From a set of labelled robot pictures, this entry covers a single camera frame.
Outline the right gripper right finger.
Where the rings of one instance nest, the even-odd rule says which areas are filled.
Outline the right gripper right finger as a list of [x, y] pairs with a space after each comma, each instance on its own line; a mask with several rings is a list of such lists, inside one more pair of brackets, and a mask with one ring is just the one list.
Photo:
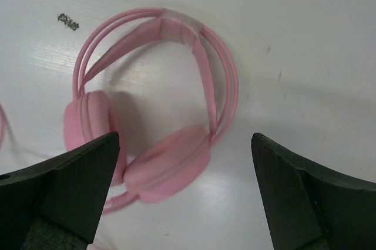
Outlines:
[[253, 134], [251, 153], [274, 249], [375, 249], [375, 183], [261, 133]]

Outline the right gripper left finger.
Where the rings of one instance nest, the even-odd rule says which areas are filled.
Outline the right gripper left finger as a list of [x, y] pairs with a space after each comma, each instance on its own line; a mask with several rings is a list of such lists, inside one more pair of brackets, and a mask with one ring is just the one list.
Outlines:
[[1, 249], [86, 249], [93, 243], [119, 155], [105, 134], [1, 175]]

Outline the pink headphones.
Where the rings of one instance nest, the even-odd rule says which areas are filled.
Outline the pink headphones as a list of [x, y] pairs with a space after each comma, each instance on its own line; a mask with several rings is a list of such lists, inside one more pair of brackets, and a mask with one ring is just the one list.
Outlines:
[[[136, 100], [132, 113], [104, 90], [86, 91], [86, 84], [128, 55], [138, 55], [162, 42], [187, 46], [199, 69], [207, 123], [167, 109], [167, 96], [151, 93], [157, 102]], [[191, 16], [166, 8], [138, 8], [101, 23], [84, 41], [72, 74], [72, 101], [63, 117], [68, 150], [106, 133], [117, 132], [120, 152], [111, 186], [125, 191], [108, 198], [104, 214], [136, 201], [163, 201], [189, 186], [207, 167], [211, 149], [231, 125], [239, 99], [239, 77], [230, 49], [213, 29]]]

